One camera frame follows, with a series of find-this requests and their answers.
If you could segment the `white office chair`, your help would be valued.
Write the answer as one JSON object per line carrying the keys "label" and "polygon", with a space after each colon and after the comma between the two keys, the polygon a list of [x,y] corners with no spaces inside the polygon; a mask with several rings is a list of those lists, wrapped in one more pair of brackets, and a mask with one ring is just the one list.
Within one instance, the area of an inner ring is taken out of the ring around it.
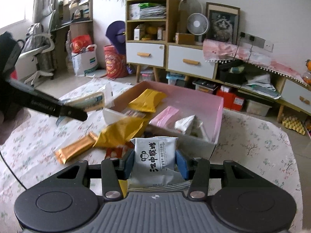
{"label": "white office chair", "polygon": [[50,54],[55,48],[51,34],[55,12],[56,10],[53,9],[52,4],[42,10],[39,22],[33,23],[28,28],[24,47],[19,56],[19,59],[31,57],[36,64],[36,72],[24,81],[25,84],[32,87],[42,77],[54,78],[55,69],[53,66],[45,68],[48,62],[44,60],[44,57],[45,54]]}

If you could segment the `white triangular snack packet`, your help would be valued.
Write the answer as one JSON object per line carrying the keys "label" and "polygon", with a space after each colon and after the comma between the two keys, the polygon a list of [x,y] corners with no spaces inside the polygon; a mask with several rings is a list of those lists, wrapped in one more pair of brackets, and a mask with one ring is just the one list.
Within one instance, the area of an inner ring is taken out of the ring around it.
{"label": "white triangular snack packet", "polygon": [[174,128],[180,133],[196,137],[199,136],[201,127],[202,121],[196,115],[181,118],[174,124]]}

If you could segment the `cardboard box on cabinet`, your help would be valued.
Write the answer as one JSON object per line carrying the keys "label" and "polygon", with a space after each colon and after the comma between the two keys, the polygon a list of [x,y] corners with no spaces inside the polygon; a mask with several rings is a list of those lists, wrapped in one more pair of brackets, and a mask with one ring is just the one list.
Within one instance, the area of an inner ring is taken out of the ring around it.
{"label": "cardboard box on cabinet", "polygon": [[195,36],[193,34],[176,33],[175,43],[180,45],[194,45]]}

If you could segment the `yellow snack bag in box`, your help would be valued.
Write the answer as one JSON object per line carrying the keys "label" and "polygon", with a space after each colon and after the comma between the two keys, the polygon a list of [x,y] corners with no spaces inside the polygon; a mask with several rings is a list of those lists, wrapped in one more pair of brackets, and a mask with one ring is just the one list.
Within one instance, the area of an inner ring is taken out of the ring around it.
{"label": "yellow snack bag in box", "polygon": [[167,95],[163,92],[146,89],[136,99],[129,102],[128,107],[144,113],[155,113],[156,107],[165,99]]}

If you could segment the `framed cat picture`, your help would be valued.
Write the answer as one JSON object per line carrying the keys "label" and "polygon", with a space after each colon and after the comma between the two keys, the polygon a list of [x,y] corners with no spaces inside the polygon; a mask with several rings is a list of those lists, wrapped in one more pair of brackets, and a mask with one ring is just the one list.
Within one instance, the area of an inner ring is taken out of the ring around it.
{"label": "framed cat picture", "polygon": [[208,39],[234,45],[237,43],[240,8],[207,2],[206,16],[210,23]]}

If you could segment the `white monkey biscuit packet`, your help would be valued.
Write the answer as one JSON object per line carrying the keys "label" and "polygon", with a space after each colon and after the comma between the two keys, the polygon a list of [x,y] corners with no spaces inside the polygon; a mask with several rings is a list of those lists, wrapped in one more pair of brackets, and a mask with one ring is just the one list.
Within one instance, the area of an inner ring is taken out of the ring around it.
{"label": "white monkey biscuit packet", "polygon": [[135,159],[128,180],[131,190],[183,190],[190,182],[176,169],[177,137],[133,138]]}

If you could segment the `stack of papers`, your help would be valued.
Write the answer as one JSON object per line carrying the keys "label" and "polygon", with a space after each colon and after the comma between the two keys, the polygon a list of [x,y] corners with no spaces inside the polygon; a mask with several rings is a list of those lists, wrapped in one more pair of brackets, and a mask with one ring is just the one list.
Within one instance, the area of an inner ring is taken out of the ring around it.
{"label": "stack of papers", "polygon": [[140,3],[139,19],[166,19],[167,8],[157,3]]}

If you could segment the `yellow snack bag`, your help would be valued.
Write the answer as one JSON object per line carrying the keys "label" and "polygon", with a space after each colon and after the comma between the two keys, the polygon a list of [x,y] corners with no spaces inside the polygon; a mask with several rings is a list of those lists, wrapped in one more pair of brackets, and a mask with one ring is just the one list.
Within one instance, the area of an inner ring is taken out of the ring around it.
{"label": "yellow snack bag", "polygon": [[129,102],[128,107],[144,113],[155,113],[156,107],[165,99],[167,95],[163,92],[146,89],[136,99]]}
{"label": "yellow snack bag", "polygon": [[123,146],[132,138],[140,137],[147,121],[138,117],[125,117],[108,125],[100,132],[94,147],[116,148]]}

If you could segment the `orange fruit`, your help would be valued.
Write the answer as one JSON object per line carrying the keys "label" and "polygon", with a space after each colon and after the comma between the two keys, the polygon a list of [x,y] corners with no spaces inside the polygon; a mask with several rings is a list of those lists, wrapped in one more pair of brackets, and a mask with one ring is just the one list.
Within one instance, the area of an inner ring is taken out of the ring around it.
{"label": "orange fruit", "polygon": [[306,67],[309,71],[311,71],[311,60],[310,59],[306,61]]}

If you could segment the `pink cardboard box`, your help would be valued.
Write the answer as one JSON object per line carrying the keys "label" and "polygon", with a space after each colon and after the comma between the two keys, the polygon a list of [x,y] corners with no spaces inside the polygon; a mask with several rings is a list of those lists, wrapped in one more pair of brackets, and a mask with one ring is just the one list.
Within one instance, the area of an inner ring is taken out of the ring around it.
{"label": "pink cardboard box", "polygon": [[224,107],[223,98],[189,88],[144,81],[116,97],[111,110],[119,113],[124,112],[129,102],[140,96],[146,89],[157,90],[165,93],[167,96],[157,106],[156,112],[151,115],[151,118],[154,118],[168,106],[172,106],[179,110],[179,119],[195,115],[202,121],[205,135],[201,138],[184,135],[174,129],[174,124],[169,125],[167,128],[150,125],[146,130],[156,136],[178,137],[178,148],[189,157],[210,159],[220,134]]}

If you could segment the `gold long snack bar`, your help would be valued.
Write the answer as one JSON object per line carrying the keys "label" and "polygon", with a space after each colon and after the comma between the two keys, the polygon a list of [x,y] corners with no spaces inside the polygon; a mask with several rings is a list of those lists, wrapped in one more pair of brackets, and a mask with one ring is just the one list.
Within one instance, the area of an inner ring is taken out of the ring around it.
{"label": "gold long snack bar", "polygon": [[76,142],[57,150],[55,152],[57,161],[65,165],[67,161],[92,148],[97,139],[97,135],[90,132],[88,135],[82,137]]}

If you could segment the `red storage box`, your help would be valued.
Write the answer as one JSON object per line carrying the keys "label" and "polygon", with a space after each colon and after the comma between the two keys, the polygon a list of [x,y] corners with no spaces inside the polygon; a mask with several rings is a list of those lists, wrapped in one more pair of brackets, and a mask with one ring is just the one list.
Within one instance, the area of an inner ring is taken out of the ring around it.
{"label": "red storage box", "polygon": [[217,90],[216,95],[224,99],[224,108],[234,111],[242,110],[244,98],[237,96],[235,93],[222,91],[221,89]]}

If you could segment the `red snack packet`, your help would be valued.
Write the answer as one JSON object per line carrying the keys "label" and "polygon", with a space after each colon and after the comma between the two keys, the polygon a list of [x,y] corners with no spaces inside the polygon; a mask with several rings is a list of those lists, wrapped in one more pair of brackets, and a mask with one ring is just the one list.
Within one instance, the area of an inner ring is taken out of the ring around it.
{"label": "red snack packet", "polygon": [[106,149],[105,159],[108,158],[122,158],[125,153],[134,148],[134,144],[131,142],[126,143],[125,145],[121,145],[119,147],[110,147]]}

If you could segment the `white desk fan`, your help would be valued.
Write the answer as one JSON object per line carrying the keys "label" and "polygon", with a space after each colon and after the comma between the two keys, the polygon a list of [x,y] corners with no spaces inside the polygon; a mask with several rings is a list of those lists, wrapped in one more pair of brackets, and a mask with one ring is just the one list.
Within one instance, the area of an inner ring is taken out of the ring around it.
{"label": "white desk fan", "polygon": [[201,13],[193,13],[187,19],[187,30],[195,36],[196,45],[203,45],[209,27],[209,20]]}

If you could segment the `white shopping bag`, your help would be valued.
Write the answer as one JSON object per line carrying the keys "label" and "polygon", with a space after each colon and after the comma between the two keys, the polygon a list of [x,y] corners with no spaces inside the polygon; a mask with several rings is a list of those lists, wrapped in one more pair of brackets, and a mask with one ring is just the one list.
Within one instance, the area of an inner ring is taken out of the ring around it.
{"label": "white shopping bag", "polygon": [[98,60],[96,58],[97,45],[92,44],[85,48],[80,53],[71,53],[73,70],[76,76],[86,76],[94,72],[98,67]]}

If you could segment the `low tv cabinet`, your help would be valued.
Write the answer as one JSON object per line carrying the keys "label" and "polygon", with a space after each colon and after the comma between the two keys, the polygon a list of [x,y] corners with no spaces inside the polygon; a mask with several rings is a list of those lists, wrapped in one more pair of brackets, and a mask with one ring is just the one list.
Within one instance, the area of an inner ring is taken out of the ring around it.
{"label": "low tv cabinet", "polygon": [[216,79],[222,85],[278,103],[278,121],[285,107],[310,115],[310,71],[306,68],[301,77],[308,86],[238,59],[217,62]]}

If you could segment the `floral tablecloth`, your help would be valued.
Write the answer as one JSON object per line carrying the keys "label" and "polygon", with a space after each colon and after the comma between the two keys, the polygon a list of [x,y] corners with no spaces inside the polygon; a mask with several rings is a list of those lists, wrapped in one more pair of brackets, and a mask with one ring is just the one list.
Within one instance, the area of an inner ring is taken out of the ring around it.
{"label": "floral tablecloth", "polygon": [[[71,120],[57,125],[54,117],[25,110],[17,120],[1,126],[1,232],[20,232],[14,202],[32,187],[63,168],[58,149],[105,127],[100,111],[86,122]],[[298,166],[288,135],[270,122],[224,110],[212,163],[234,160],[289,192],[297,204],[291,232],[303,226],[303,199]]]}

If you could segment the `purple plush toy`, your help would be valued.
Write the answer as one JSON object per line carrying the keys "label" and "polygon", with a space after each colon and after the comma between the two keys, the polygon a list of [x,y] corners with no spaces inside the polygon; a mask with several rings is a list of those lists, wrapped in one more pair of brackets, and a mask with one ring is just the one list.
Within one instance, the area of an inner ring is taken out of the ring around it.
{"label": "purple plush toy", "polygon": [[125,22],[115,21],[107,27],[106,37],[121,55],[126,54]]}

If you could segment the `yellow egg tray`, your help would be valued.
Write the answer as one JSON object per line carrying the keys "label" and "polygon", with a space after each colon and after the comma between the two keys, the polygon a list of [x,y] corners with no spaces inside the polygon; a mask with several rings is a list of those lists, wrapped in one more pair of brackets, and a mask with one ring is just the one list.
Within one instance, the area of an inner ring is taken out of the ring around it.
{"label": "yellow egg tray", "polygon": [[295,116],[284,117],[281,123],[286,129],[294,130],[301,135],[305,135],[302,122]]}

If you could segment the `pink snack packet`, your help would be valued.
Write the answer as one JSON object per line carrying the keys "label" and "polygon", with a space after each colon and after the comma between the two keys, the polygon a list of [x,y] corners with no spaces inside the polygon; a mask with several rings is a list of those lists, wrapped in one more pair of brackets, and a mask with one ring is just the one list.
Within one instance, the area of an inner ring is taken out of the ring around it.
{"label": "pink snack packet", "polygon": [[158,128],[176,131],[175,122],[181,118],[181,111],[173,106],[166,107],[150,120],[149,124]]}

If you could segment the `red printed bag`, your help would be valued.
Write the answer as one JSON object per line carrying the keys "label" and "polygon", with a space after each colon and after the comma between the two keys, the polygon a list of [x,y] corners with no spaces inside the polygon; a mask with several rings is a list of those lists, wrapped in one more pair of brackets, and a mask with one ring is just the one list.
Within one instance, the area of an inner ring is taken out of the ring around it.
{"label": "red printed bag", "polygon": [[125,55],[119,54],[113,45],[107,45],[103,50],[107,77],[123,78],[129,75]]}

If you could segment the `pink floral cloth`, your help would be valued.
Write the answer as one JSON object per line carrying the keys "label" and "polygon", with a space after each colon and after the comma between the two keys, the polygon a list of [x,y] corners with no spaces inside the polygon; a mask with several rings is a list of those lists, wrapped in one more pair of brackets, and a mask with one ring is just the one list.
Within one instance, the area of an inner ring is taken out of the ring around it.
{"label": "pink floral cloth", "polygon": [[203,54],[207,62],[232,61],[234,59],[241,60],[259,68],[269,70],[273,73],[280,74],[284,77],[290,78],[304,86],[308,84],[302,79],[300,73],[292,68],[280,64],[264,54],[255,52],[245,47],[237,45],[213,41],[205,39],[203,42]]}

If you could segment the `wooden cabinet with drawers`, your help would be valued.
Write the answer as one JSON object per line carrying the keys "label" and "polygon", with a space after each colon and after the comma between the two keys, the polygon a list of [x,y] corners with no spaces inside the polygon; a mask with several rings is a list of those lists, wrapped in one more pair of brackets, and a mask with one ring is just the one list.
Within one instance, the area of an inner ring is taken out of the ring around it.
{"label": "wooden cabinet with drawers", "polygon": [[[166,19],[139,19],[140,3],[157,3],[167,8]],[[189,77],[214,79],[217,64],[206,62],[199,45],[175,43],[179,21],[179,0],[127,0],[125,42],[127,63],[136,65],[139,80],[143,66],[151,67],[155,80],[160,72],[174,72]]]}

